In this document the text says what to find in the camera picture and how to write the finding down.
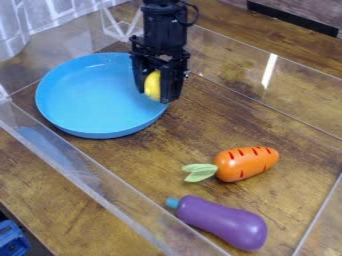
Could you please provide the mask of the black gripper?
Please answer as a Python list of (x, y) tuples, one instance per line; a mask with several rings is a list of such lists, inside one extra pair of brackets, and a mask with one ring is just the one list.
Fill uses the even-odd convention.
[[(143, 36), (134, 35), (131, 60), (136, 89), (144, 92), (144, 81), (154, 68), (170, 61), (182, 63), (190, 56), (187, 43), (187, 7), (181, 0), (143, 0)], [(178, 100), (189, 69), (163, 65), (160, 68), (160, 102)]]

